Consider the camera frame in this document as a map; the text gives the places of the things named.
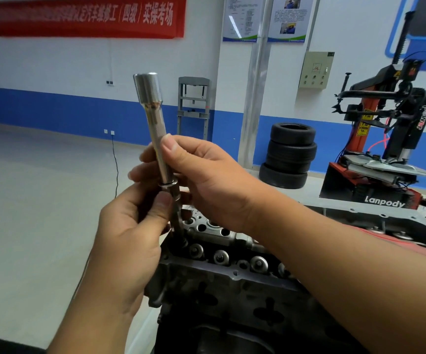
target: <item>electrical control box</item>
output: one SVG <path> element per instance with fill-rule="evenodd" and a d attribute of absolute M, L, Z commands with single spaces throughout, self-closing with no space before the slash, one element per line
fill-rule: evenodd
<path fill-rule="evenodd" d="M 325 89 L 331 72 L 334 52 L 310 52 L 304 55 L 299 88 Z"/>

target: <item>red banner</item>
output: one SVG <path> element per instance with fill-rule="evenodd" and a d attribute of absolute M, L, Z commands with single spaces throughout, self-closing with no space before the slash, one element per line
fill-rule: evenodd
<path fill-rule="evenodd" d="M 0 36 L 182 38 L 186 0 L 0 2 Z"/>

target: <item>hand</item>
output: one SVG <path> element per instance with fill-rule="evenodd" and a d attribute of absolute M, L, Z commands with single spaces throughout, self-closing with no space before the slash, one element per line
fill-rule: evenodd
<path fill-rule="evenodd" d="M 90 261 L 76 297 L 96 296 L 122 312 L 137 312 L 144 287 L 158 265 L 159 236 L 173 202 L 167 192 L 155 196 L 152 191 L 156 189 L 156 180 L 134 184 L 101 210 Z"/>
<path fill-rule="evenodd" d="M 195 208 L 229 230 L 249 231 L 265 184 L 211 142 L 167 134 L 162 139 L 161 151 L 165 162 L 180 173 L 180 185 L 190 189 Z M 152 145 L 140 160 L 144 163 L 133 168 L 128 178 L 139 182 L 159 176 Z"/>

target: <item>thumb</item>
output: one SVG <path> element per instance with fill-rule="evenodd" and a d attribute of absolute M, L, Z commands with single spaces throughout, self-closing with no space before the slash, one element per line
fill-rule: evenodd
<path fill-rule="evenodd" d="M 160 191 L 146 217 L 136 227 L 136 232 L 155 239 L 158 244 L 158 238 L 170 219 L 172 203 L 172 196 L 168 192 Z"/>
<path fill-rule="evenodd" d="M 161 148 L 165 162 L 176 171 L 182 173 L 194 183 L 203 183 L 208 180 L 209 160 L 190 154 L 170 134 L 162 138 Z"/>

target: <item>socket wrench extension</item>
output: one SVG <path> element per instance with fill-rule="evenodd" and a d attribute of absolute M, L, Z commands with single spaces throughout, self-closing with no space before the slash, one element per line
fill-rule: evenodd
<path fill-rule="evenodd" d="M 170 217 L 170 224 L 174 232 L 173 238 L 180 247 L 185 247 L 187 242 L 180 213 L 182 209 L 182 204 L 180 202 L 180 187 L 172 168 L 166 164 L 162 157 L 162 152 L 160 151 L 160 141 L 166 134 L 166 131 L 162 113 L 162 95 L 160 93 L 157 73 L 135 74 L 133 77 L 139 103 L 142 104 L 146 112 L 152 145 L 154 146 L 157 156 L 161 178 L 159 186 L 163 191 L 169 192 L 174 198 L 174 207 Z"/>

